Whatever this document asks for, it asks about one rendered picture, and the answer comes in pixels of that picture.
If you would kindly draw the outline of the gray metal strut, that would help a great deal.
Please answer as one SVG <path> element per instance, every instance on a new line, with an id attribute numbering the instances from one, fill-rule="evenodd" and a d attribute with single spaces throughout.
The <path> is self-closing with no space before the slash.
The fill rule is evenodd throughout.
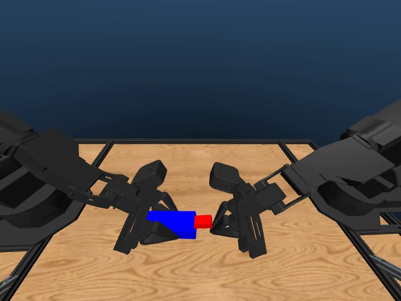
<path id="1" fill-rule="evenodd" d="M 373 262 L 382 270 L 389 273 L 395 279 L 401 281 L 401 268 L 390 263 L 387 260 L 384 260 L 376 255 L 370 255 L 370 258 Z"/>
<path id="2" fill-rule="evenodd" d="M 11 275 L 2 280 L 0 282 L 0 295 L 7 291 L 17 278 L 17 275 Z"/>

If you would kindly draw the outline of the thin red peg bar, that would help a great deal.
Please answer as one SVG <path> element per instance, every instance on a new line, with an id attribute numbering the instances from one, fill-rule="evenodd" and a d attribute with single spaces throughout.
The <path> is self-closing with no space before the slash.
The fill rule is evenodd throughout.
<path id="1" fill-rule="evenodd" d="M 210 229 L 212 228 L 212 216 L 207 215 L 195 215 L 194 217 L 194 229 Z"/>

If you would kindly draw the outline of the blue hollow socket block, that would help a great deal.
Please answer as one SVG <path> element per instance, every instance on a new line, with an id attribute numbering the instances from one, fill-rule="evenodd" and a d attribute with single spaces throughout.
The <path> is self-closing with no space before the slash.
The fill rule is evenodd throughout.
<path id="1" fill-rule="evenodd" d="M 196 239 L 195 216 L 195 211 L 149 211 L 147 220 L 162 223 L 180 239 Z"/>

